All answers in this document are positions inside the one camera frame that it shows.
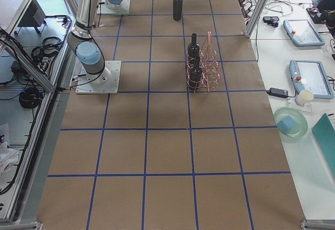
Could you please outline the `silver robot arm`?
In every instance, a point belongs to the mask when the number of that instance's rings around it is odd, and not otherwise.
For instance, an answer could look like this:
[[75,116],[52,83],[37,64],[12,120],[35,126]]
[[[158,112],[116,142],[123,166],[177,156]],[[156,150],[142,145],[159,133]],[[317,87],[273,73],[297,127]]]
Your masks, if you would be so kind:
[[[121,5],[124,0],[105,0],[108,8]],[[92,37],[91,30],[99,0],[80,0],[74,28],[68,36],[68,45],[86,71],[89,83],[104,80],[104,56]]]

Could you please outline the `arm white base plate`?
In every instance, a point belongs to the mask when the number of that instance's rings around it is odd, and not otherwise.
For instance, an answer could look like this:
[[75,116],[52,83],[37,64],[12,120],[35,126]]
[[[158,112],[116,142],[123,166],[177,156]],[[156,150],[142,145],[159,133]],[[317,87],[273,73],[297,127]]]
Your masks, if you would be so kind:
[[106,0],[101,0],[97,13],[102,15],[128,15],[130,10],[130,1],[123,0],[119,5],[113,5]]
[[121,61],[106,61],[103,72],[87,74],[82,65],[76,67],[74,85],[76,94],[117,94],[121,72]]

